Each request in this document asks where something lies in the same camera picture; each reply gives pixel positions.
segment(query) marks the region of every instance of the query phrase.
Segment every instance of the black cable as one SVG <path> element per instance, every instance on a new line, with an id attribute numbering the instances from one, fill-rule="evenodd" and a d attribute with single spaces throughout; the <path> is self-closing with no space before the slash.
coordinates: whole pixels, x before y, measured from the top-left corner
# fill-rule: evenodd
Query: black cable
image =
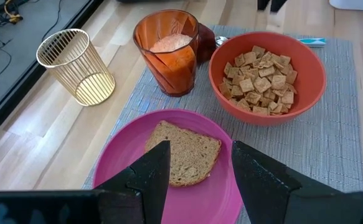
<path id="1" fill-rule="evenodd" d="M 7 65 L 1 70 L 0 72 L 0 75 L 8 68 L 9 64 L 11 63 L 11 60 L 12 60 L 12 56 L 11 54 L 9 54 L 8 52 L 6 52 L 5 50 L 3 50 L 2 48 L 0 48 L 0 50 L 4 53 L 6 53 L 8 56 L 9 56 L 9 60 L 8 60 L 8 63 Z"/>
<path id="2" fill-rule="evenodd" d="M 59 0 L 58 2 L 58 14 L 57 14 L 57 20 L 55 21 L 55 23 L 50 27 L 49 30 L 47 30 L 47 32 L 43 35 L 42 37 L 42 42 L 44 41 L 44 38 L 46 37 L 46 35 L 58 24 L 59 21 L 59 17 L 60 17 L 60 13 L 61 13 L 61 2 L 62 0 Z"/>

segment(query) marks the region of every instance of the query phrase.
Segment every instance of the wooden table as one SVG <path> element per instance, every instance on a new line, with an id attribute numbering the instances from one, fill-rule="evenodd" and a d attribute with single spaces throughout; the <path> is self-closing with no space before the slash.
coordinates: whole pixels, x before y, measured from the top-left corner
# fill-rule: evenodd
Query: wooden table
<path id="1" fill-rule="evenodd" d="M 328 0 L 289 0 L 277 15 L 256 0 L 173 1 L 123 5 L 105 1 L 84 25 L 113 73 L 116 91 L 101 105 L 77 104 L 44 75 L 0 127 L 0 189 L 79 189 L 94 165 L 145 62 L 131 39 L 144 16 L 183 9 L 203 24 L 339 37 L 354 42 L 363 145 L 363 11 L 340 11 Z"/>

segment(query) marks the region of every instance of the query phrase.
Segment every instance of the spoon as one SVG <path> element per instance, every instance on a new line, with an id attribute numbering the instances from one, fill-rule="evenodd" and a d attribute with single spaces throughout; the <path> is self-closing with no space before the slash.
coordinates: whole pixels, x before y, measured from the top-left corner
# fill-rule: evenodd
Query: spoon
<path id="1" fill-rule="evenodd" d="M 215 37 L 216 47 L 222 45 L 229 37 L 217 36 Z M 325 38 L 307 38 L 307 39 L 298 39 L 298 41 L 304 43 L 308 47 L 324 47 L 326 44 Z"/>

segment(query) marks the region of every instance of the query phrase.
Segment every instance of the cereal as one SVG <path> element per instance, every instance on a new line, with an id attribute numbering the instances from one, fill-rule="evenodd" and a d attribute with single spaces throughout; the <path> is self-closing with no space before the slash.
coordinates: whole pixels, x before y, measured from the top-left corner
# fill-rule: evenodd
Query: cereal
<path id="1" fill-rule="evenodd" d="M 225 65 L 219 90 L 231 104 L 245 111 L 266 116 L 288 113 L 298 94 L 293 86 L 298 72 L 290 62 L 288 56 L 253 46 L 251 52 Z"/>

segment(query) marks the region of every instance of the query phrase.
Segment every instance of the bread slice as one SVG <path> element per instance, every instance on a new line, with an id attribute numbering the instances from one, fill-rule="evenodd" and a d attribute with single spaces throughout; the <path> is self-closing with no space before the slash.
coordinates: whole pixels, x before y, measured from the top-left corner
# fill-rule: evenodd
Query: bread slice
<path id="1" fill-rule="evenodd" d="M 145 152 L 167 139 L 171 151 L 171 186 L 194 185 L 209 176 L 219 156 L 221 141 L 161 121 L 145 144 Z"/>

